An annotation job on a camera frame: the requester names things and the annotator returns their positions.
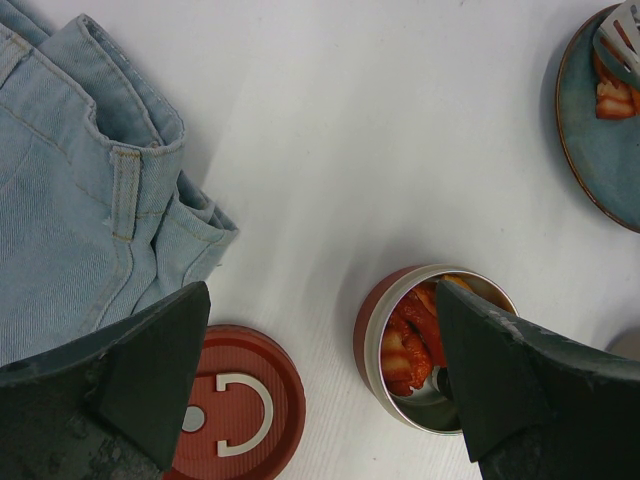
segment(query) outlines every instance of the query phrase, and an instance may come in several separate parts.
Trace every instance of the belt loop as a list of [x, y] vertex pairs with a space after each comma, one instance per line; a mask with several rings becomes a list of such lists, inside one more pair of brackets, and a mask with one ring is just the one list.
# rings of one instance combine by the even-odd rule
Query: belt loop
[[138, 187], [142, 160], [137, 150], [116, 147], [111, 150], [114, 166], [113, 201], [111, 207], [112, 234], [130, 242], [136, 225]]
[[0, 43], [0, 88], [33, 47], [15, 33]]

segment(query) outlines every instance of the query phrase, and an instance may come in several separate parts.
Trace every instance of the metal rim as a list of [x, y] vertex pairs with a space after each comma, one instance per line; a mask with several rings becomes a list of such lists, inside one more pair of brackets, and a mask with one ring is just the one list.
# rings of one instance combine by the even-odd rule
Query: metal rim
[[367, 372], [367, 377], [369, 378], [369, 383], [371, 385], [371, 389], [378, 399], [378, 401], [382, 404], [382, 406], [389, 412], [394, 418], [402, 421], [403, 423], [417, 428], [418, 430], [422, 430], [425, 432], [429, 432], [435, 435], [443, 435], [443, 436], [454, 436], [460, 435], [462, 430], [452, 430], [452, 431], [440, 431], [433, 430], [419, 423], [411, 420], [407, 415], [400, 410], [397, 406], [396, 402], [393, 400], [391, 394], [387, 390], [386, 385], [384, 384], [384, 380], [382, 378], [382, 369], [380, 366], [380, 349], [382, 346], [382, 332], [384, 327], [387, 324], [387, 320], [391, 315], [391, 312], [400, 301], [402, 297], [414, 286], [417, 284], [429, 280], [434, 277], [439, 277], [444, 274], [465, 274], [471, 275], [483, 282], [489, 284], [492, 288], [495, 288], [497, 292], [501, 294], [501, 296], [507, 301], [507, 303], [511, 306], [513, 313], [515, 315], [518, 314], [518, 311], [513, 304], [513, 301], [509, 298], [506, 292], [500, 288], [496, 283], [488, 279], [487, 277], [480, 275], [472, 270], [468, 270], [465, 268], [457, 267], [454, 265], [429, 265], [424, 267], [418, 267], [415, 270], [403, 275], [399, 278], [389, 289], [380, 297], [378, 303], [371, 314], [369, 324], [367, 326], [367, 331], [365, 334], [365, 346], [364, 346], [364, 357], [365, 357], [365, 368]]
[[560, 113], [560, 82], [561, 82], [561, 80], [562, 80], [562, 78], [564, 76], [564, 70], [565, 70], [565, 67], [566, 67], [567, 60], [569, 59], [569, 55], [571, 54], [571, 52], [573, 50], [573, 47], [574, 47], [575, 43], [578, 40], [578, 37], [580, 37], [582, 32], [589, 25], [591, 25], [591, 23], [596, 18], [598, 18], [603, 13], [608, 13], [609, 11], [615, 9], [618, 5], [619, 4], [612, 5], [612, 6], [607, 7], [607, 8], [603, 8], [598, 13], [596, 13], [593, 16], [591, 16], [589, 18], [589, 20], [587, 20], [578, 29], [578, 31], [571, 38], [571, 41], [569, 42], [569, 45], [567, 45], [567, 48], [565, 49], [564, 54], [562, 55], [562, 60], [560, 62], [560, 69], [558, 70], [558, 78], [556, 79], [556, 95], [555, 95], [556, 125], [558, 127], [558, 133], [560, 134], [560, 143], [562, 144], [562, 150], [564, 151], [564, 156], [567, 159], [567, 162], [569, 163], [569, 167], [571, 168], [571, 172], [573, 173], [573, 176], [578, 181], [578, 184], [580, 185], [582, 190], [584, 190], [584, 192], [587, 194], [589, 199], [602, 211], [602, 213], [604, 213], [611, 220], [613, 220], [614, 222], [616, 222], [619, 225], [622, 225], [624, 228], [626, 228], [628, 230], [631, 230], [632, 232], [640, 233], [640, 227], [634, 227], [633, 225], [631, 225], [631, 224], [625, 222], [624, 220], [622, 220], [615, 213], [613, 213], [610, 210], [608, 210], [604, 205], [602, 205], [598, 201], [598, 199], [591, 192], [591, 190], [589, 190], [589, 187], [587, 187], [586, 183], [584, 182], [584, 180], [580, 176], [580, 172], [578, 172], [578, 169], [576, 168], [575, 164], [573, 163], [573, 159], [571, 158], [571, 153], [569, 152], [569, 148], [567, 147], [567, 143], [566, 143], [565, 137], [564, 137], [564, 130], [562, 128], [562, 118], [561, 118], [562, 115]]

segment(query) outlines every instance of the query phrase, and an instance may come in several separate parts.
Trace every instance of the food container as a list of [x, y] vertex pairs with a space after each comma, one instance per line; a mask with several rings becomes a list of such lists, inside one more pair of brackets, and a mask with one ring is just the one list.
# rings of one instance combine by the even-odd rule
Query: food container
[[516, 307], [495, 283], [471, 270], [453, 265], [407, 267], [382, 280], [365, 299], [356, 320], [353, 350], [364, 383], [393, 417], [420, 430], [453, 435], [461, 433], [453, 402], [426, 382], [409, 397], [391, 394], [385, 386], [380, 366], [382, 334], [397, 303], [409, 290], [426, 281], [437, 281], [445, 274], [463, 279], [485, 300], [517, 315]]

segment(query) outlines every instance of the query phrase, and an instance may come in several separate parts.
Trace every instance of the food on plate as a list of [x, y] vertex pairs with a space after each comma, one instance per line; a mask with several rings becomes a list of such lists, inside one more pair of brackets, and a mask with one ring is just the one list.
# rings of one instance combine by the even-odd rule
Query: food on plate
[[[611, 47], [608, 48], [617, 56]], [[596, 117], [622, 120], [640, 114], [640, 92], [616, 78], [602, 63], [595, 50], [593, 67], [599, 80], [596, 87]]]
[[[458, 276], [444, 275], [442, 280], [472, 291]], [[447, 366], [435, 287], [435, 282], [423, 282], [413, 287], [396, 305], [382, 335], [382, 377], [394, 395], [412, 395], [413, 389], [422, 388], [434, 365]]]

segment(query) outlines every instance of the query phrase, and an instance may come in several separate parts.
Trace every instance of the plate rim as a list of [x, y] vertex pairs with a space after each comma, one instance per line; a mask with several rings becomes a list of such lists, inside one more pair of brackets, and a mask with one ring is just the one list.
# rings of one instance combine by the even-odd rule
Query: plate rim
[[621, 225], [624, 228], [626, 228], [628, 230], [631, 230], [632, 232], [640, 233], [640, 225], [634, 226], [634, 225], [626, 222], [625, 220], [623, 220], [619, 216], [617, 216], [615, 213], [613, 213], [609, 209], [607, 209], [602, 203], [600, 203], [600, 201], [596, 198], [596, 196], [593, 194], [593, 192], [591, 192], [591, 190], [589, 190], [589, 187], [587, 187], [586, 183], [584, 182], [584, 180], [580, 176], [580, 172], [578, 171], [578, 169], [576, 168], [575, 164], [573, 163], [573, 159], [571, 157], [571, 153], [569, 152], [569, 148], [567, 147], [567, 142], [566, 142], [565, 136], [564, 136], [564, 130], [562, 128], [562, 118], [561, 118], [562, 114], [560, 112], [560, 82], [562, 81], [562, 78], [564, 77], [566, 63], [567, 63], [567, 61], [569, 59], [569, 55], [573, 51], [575, 43], [577, 42], [577, 40], [580, 37], [580, 35], [582, 34], [582, 32], [587, 27], [589, 27], [591, 25], [591, 23], [596, 18], [598, 18], [600, 15], [602, 15], [605, 12], [608, 12], [608, 11], [611, 11], [611, 10], [615, 9], [619, 5], [620, 4], [615, 4], [615, 5], [608, 6], [606, 8], [603, 8], [602, 10], [598, 11], [597, 13], [593, 14], [591, 17], [589, 17], [589, 19], [586, 22], [584, 22], [584, 24], [582, 24], [582, 26], [576, 31], [576, 33], [573, 35], [573, 37], [571, 37], [571, 40], [569, 41], [569, 44], [567, 45], [567, 48], [565, 49], [565, 51], [564, 51], [564, 53], [562, 55], [562, 60], [560, 61], [560, 68], [558, 69], [558, 77], [556, 79], [556, 92], [555, 92], [556, 125], [557, 125], [557, 128], [558, 128], [558, 133], [560, 134], [560, 143], [562, 144], [562, 150], [564, 151], [564, 156], [567, 159], [567, 163], [569, 163], [569, 167], [571, 168], [571, 172], [573, 173], [573, 176], [578, 181], [578, 184], [580, 185], [582, 190], [584, 190], [584, 192], [587, 194], [589, 199], [600, 209], [600, 211], [602, 211], [602, 213], [604, 213], [611, 220], [616, 222], [618, 225]]

